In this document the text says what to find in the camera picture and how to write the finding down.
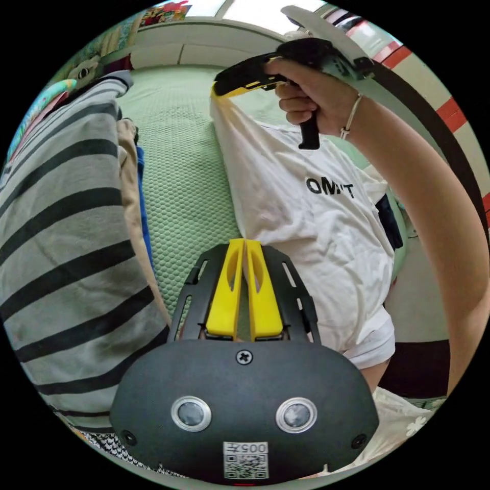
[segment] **screw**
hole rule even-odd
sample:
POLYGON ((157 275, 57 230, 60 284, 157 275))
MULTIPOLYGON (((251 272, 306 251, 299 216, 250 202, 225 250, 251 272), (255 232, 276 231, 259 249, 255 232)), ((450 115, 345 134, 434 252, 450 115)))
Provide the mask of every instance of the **screw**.
POLYGON ((129 430, 123 430, 122 431, 122 437, 126 441, 126 444, 128 446, 135 446, 137 441, 136 437, 129 431, 129 430))
POLYGON ((352 444, 351 444, 352 449, 359 449, 360 447, 362 447, 364 445, 364 443, 366 442, 367 438, 368 438, 368 436, 366 436, 366 434, 359 434, 352 441, 352 444))
POLYGON ((253 358, 254 356, 252 355, 252 353, 246 350, 238 351, 238 353, 236 354, 236 362, 243 366, 250 364, 253 358))

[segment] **wrist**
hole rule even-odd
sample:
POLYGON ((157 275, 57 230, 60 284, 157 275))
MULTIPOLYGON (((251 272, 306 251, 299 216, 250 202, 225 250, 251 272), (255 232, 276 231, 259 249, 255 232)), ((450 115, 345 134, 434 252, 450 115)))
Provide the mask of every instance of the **wrist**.
POLYGON ((363 96, 360 99, 351 121, 350 131, 346 137, 346 141, 356 147, 363 146, 363 142, 367 136, 367 129, 376 119, 373 116, 377 110, 377 106, 378 104, 369 97, 363 96))

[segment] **qr code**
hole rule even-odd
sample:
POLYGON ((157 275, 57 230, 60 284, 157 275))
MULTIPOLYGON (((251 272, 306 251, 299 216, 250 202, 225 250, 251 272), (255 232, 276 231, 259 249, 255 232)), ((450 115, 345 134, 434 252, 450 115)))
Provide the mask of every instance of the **qr code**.
POLYGON ((255 480, 268 477, 267 454, 225 455, 225 478, 255 480))
POLYGON ((225 478, 260 480, 269 477, 268 444, 223 443, 225 478))

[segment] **finger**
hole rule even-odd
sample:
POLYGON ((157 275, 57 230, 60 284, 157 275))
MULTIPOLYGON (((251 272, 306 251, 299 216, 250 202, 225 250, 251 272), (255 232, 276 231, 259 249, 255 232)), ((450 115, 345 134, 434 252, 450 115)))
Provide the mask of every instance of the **finger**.
POLYGON ((298 99, 281 99, 279 107, 284 112, 305 112, 314 111, 318 106, 311 99, 300 97, 298 99))
POLYGON ((295 126, 305 123, 312 116, 311 111, 302 111, 302 112, 288 112, 286 114, 286 119, 295 126))
POLYGON ((298 85, 308 83, 313 78, 321 76, 321 72, 310 68, 309 66, 300 65, 296 61, 285 60, 284 58, 275 58, 267 63, 264 67, 268 75, 280 74, 298 85))
POLYGON ((297 97, 308 97, 305 92, 296 85, 281 83, 276 87, 276 95, 280 99, 295 99, 297 97))

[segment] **green textured surface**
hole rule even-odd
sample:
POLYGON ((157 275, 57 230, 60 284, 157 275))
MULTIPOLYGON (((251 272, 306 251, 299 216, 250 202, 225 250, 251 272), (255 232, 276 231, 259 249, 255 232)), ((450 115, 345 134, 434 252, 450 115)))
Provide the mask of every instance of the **green textured surface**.
MULTIPOLYGON (((155 274, 171 315, 199 255, 239 237, 226 170, 209 116, 210 89, 219 71, 191 66, 135 70, 134 86, 119 99, 124 117, 139 127, 139 144, 145 151, 143 191, 155 274)), ((233 102, 260 122, 288 124, 270 92, 256 90, 233 102)), ((360 168, 367 165, 351 145, 338 138, 334 142, 360 168)), ((401 259, 397 251, 396 270, 401 259)), ((238 335, 250 338, 246 288, 242 288, 238 335)))

